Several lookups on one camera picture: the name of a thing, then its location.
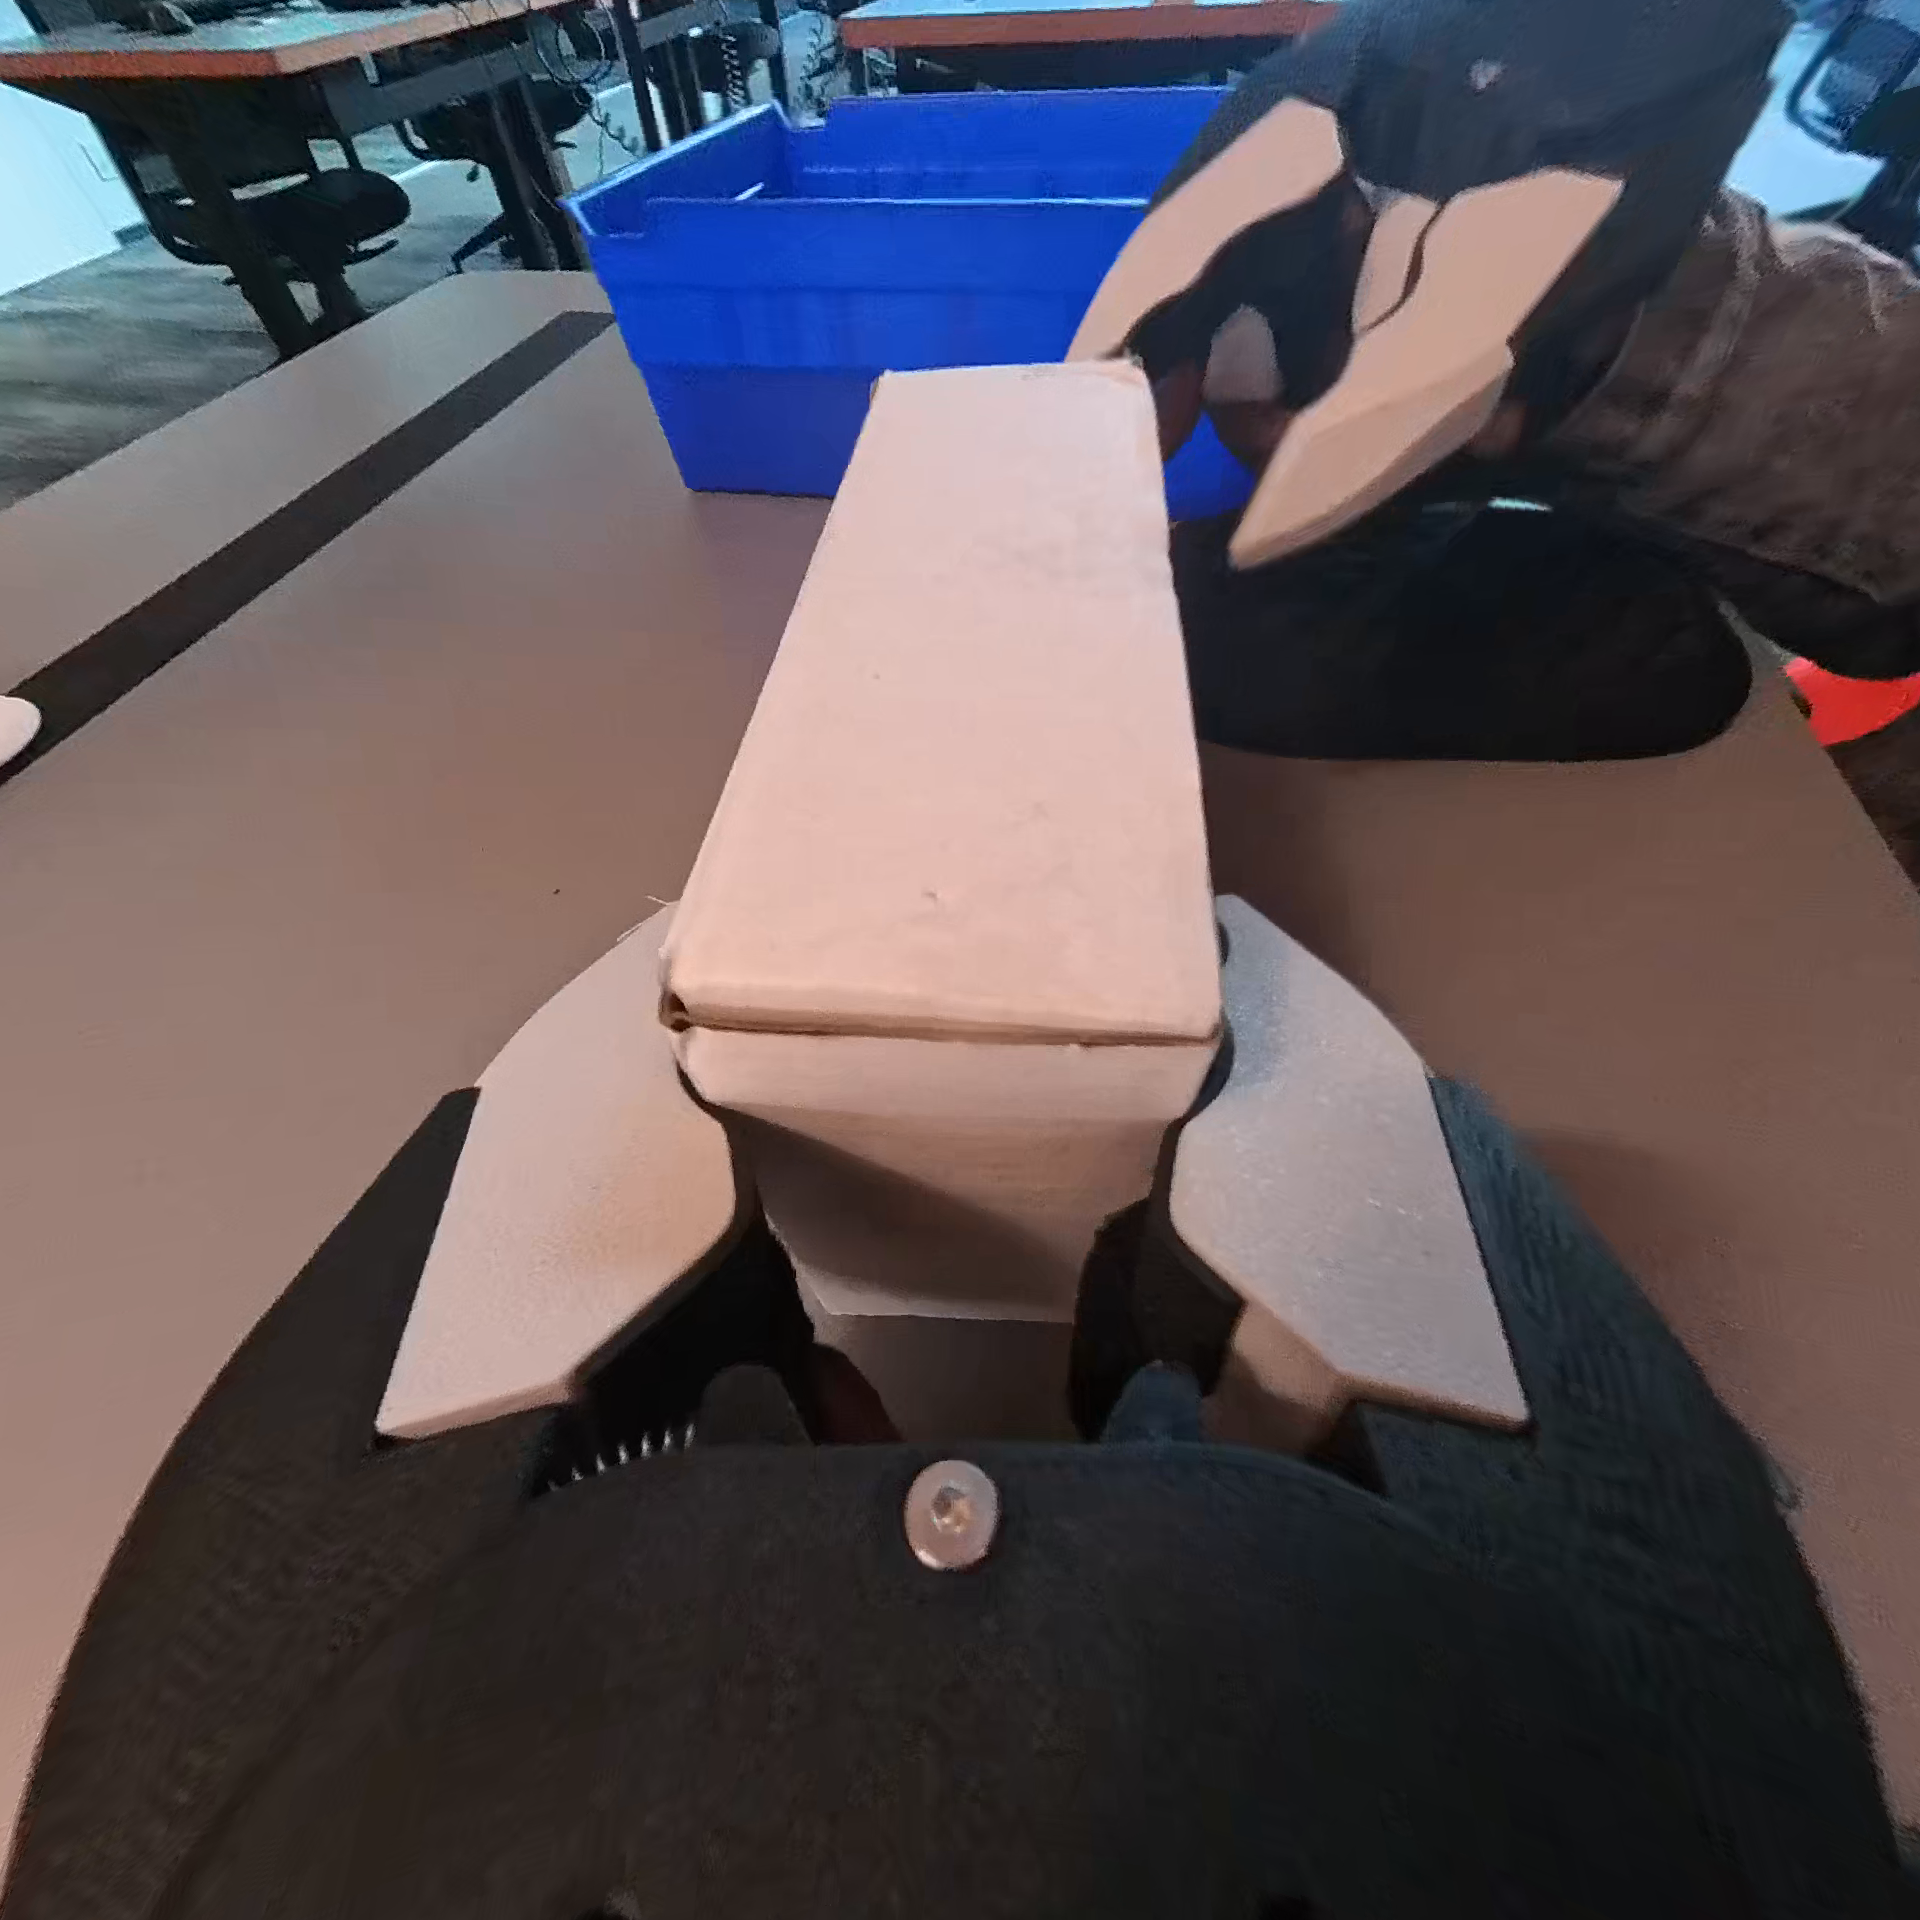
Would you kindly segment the white cardboard mailer box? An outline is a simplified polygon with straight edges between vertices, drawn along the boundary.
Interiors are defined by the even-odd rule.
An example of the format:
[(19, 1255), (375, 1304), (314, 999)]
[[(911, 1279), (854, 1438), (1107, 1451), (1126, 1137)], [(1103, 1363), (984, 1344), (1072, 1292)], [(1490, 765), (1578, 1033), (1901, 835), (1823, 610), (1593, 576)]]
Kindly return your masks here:
[(1068, 1436), (1083, 1267), (1213, 1068), (1220, 966), (1144, 375), (882, 377), (660, 1014), (904, 1441)]

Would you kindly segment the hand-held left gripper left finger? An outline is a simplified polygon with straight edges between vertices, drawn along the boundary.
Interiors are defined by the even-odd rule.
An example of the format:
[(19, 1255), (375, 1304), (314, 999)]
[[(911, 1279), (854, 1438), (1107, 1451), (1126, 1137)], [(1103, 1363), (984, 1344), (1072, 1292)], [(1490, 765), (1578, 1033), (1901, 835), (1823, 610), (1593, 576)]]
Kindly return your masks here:
[(479, 1078), (378, 1436), (572, 1401), (733, 1235), (730, 1133), (688, 1093), (660, 1016), (668, 933), (632, 929)]

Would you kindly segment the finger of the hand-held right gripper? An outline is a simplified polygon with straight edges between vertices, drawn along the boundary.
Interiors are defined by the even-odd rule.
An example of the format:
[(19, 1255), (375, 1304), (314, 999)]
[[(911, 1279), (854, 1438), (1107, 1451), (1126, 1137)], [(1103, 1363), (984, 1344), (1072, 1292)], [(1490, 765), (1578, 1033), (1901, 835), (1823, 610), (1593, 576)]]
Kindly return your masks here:
[(1619, 181), (1553, 168), (1440, 205), (1404, 301), (1357, 331), (1337, 385), (1281, 437), (1231, 564), (1305, 555), (1469, 445), (1501, 404), (1523, 330), (1619, 196)]
[(1346, 176), (1348, 145), (1330, 108), (1285, 97), (1168, 181), (1099, 282), (1067, 349), (1068, 364), (1200, 364), (1227, 317), (1227, 259)]

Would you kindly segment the orange traffic cone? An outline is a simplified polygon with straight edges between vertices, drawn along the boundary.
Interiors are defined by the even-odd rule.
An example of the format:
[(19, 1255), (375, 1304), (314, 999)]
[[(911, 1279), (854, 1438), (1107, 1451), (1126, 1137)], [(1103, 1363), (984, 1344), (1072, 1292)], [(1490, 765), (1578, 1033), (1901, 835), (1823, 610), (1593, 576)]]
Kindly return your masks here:
[(1823, 749), (1848, 746), (1883, 733), (1918, 709), (1918, 676), (1853, 679), (1802, 658), (1791, 658), (1785, 676), (1796, 705)]

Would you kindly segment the blue plastic bin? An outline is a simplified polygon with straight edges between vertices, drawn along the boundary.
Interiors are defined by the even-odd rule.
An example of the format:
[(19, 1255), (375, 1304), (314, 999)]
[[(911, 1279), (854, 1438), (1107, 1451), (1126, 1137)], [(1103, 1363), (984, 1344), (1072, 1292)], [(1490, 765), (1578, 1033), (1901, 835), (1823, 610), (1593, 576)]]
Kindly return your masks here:
[(686, 489), (830, 497), (879, 377), (1063, 362), (1225, 96), (759, 107), (568, 198)]

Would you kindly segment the wood-topped office desk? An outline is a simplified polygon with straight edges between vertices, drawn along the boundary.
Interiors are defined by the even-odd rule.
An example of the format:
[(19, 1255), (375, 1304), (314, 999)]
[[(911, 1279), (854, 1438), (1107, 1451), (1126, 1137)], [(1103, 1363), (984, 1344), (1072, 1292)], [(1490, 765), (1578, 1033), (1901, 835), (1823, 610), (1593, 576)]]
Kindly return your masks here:
[(321, 335), (282, 267), (247, 233), (214, 155), (214, 108), (242, 88), (268, 93), (296, 122), (323, 117), (334, 134), (392, 129), (424, 108), (480, 97), (504, 148), (497, 189), (519, 255), (537, 272), (584, 270), (586, 254), (564, 208), (554, 139), (532, 97), (537, 24), (564, 5), (413, 5), (386, 13), (278, 13), (186, 32), (74, 27), (5, 44), (2, 79), (100, 126), (150, 136), (193, 202), (205, 202), (214, 262), (227, 270), (280, 360)]

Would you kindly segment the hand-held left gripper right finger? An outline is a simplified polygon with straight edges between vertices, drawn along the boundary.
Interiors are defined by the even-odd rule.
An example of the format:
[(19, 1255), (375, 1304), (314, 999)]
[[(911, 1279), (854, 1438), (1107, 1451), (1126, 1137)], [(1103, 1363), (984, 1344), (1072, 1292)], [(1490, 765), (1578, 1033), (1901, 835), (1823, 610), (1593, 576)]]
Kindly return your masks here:
[(1433, 1083), (1380, 1006), (1239, 897), (1217, 899), (1233, 1063), (1176, 1137), (1176, 1251), (1238, 1315), (1211, 1436), (1310, 1454), (1357, 1405), (1492, 1431), (1530, 1405)]

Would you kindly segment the grey desk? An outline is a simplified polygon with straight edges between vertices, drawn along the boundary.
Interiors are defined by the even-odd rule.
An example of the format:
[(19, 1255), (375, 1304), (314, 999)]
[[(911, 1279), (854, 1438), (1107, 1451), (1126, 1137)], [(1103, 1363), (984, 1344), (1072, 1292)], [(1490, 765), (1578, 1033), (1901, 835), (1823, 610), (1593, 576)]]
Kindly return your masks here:
[[(601, 335), (5, 785), (5, 1630), (85, 1611), (421, 1111), (681, 892), (821, 519), (686, 494)], [(1799, 716), (1206, 781), (1220, 885), (1531, 1137), (1911, 1640), (1917, 897)]]

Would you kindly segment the black office chair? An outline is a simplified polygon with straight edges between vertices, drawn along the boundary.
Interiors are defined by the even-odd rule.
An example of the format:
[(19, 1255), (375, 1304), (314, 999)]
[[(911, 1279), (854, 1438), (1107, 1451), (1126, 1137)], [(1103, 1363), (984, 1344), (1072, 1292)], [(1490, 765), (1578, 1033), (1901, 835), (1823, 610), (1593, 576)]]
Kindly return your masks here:
[[(123, 141), (108, 144), (108, 155), (166, 255), (184, 267), (226, 269), (205, 216), (166, 156)], [(348, 284), (348, 269), (394, 254), (397, 233), (413, 214), (405, 189), (366, 168), (311, 163), (253, 185), (258, 196), (236, 200), (239, 219), (280, 275), (314, 288), (318, 334), (330, 338), (364, 323), (367, 309)]]

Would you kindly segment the person's right forearm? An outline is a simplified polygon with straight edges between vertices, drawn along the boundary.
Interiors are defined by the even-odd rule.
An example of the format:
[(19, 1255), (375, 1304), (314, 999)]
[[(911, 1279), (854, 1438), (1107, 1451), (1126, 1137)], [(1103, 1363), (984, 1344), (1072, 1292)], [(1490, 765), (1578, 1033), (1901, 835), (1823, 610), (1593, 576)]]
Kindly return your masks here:
[(1918, 668), (1918, 288), (1844, 227), (1723, 186), (1517, 463), (1833, 676)]

